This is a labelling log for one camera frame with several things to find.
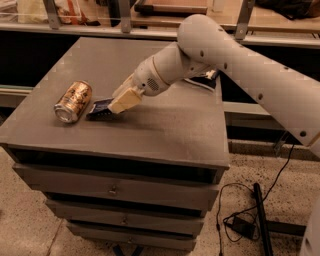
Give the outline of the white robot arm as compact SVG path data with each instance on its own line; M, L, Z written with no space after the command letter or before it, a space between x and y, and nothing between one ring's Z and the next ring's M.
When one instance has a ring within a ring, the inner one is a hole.
M205 15L191 15L177 40L148 57L113 93L108 109L122 113L143 96L206 70L226 74L302 145L320 156L320 82L254 52Z

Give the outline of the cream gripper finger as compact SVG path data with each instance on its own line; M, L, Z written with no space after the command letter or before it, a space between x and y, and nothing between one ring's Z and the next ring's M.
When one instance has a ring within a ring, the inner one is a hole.
M112 94L113 98L130 98L133 95L133 75L130 75Z
M144 91L136 86L133 87L132 91L133 95L130 98L112 97L112 102L108 108L113 114L122 113L141 103Z

